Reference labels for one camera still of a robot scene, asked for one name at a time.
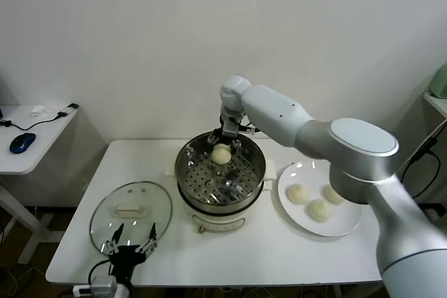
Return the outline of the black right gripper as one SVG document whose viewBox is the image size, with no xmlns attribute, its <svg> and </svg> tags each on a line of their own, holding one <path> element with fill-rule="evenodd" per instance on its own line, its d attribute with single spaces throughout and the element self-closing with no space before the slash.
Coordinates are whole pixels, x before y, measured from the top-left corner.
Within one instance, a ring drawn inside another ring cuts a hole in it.
<svg viewBox="0 0 447 298">
<path fill-rule="evenodd" d="M 244 162 L 244 149 L 238 139 L 240 133 L 244 131 L 243 126 L 233 128 L 222 126 L 220 129 L 214 129 L 207 138 L 207 143 L 213 147 L 216 144 L 230 145 L 232 162 L 242 165 Z"/>
</svg>

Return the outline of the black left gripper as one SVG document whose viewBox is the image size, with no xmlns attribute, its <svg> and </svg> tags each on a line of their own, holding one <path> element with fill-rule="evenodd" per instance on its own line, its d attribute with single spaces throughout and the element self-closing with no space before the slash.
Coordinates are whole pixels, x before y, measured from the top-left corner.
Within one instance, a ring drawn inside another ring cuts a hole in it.
<svg viewBox="0 0 447 298">
<path fill-rule="evenodd" d="M 119 246 L 118 243 L 124 230 L 122 223 L 113 233 L 112 238 L 107 240 L 100 252 L 109 255 L 112 265 L 111 275 L 115 277 L 118 284 L 132 286 L 131 279 L 134 269 L 146 261 L 146 255 L 151 255 L 158 246 L 156 223 L 153 223 L 149 232 L 148 240 L 141 246 Z"/>
</svg>

